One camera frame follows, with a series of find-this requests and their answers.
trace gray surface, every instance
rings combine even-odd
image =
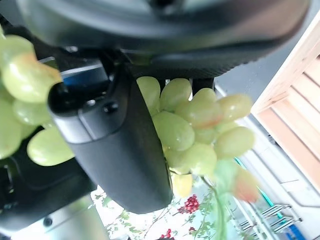
[[[0,14],[12,25],[24,25],[24,20],[16,4],[16,0],[0,0]]]
[[[246,93],[256,101],[319,10],[320,1],[313,0],[301,30],[290,41],[267,57],[256,62],[235,67],[231,71],[217,77],[215,79],[216,84],[228,95]]]

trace wooden panel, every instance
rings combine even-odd
[[[302,74],[293,87],[320,111],[320,87],[314,81]]]
[[[317,57],[304,71],[320,86],[320,57]]]
[[[292,83],[305,71],[320,53],[320,11],[286,58],[278,72],[252,107],[252,113],[261,112],[284,95]]]
[[[320,133],[320,112],[292,87],[288,90],[287,100]]]
[[[320,193],[318,159],[270,108],[255,116]]]
[[[320,160],[320,133],[296,111],[289,101],[277,102],[272,109]]]

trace wooden slat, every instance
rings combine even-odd
[[[320,111],[320,87],[310,78],[302,74],[293,87],[303,95],[318,111]]]
[[[297,112],[289,101],[277,102],[272,106],[272,109],[320,160],[320,133]]]
[[[292,87],[288,90],[287,100],[320,133],[320,112]]]
[[[317,57],[304,71],[320,86],[320,57]]]
[[[261,112],[283,95],[320,53],[320,11],[286,58],[278,72],[252,107],[252,113]]]
[[[318,159],[272,109],[268,108],[255,116],[320,193]]]

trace black plastic housing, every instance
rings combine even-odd
[[[111,199],[136,214],[165,208],[170,177],[151,116],[136,81],[124,66],[92,99],[51,89],[48,105],[62,135],[89,177]]]

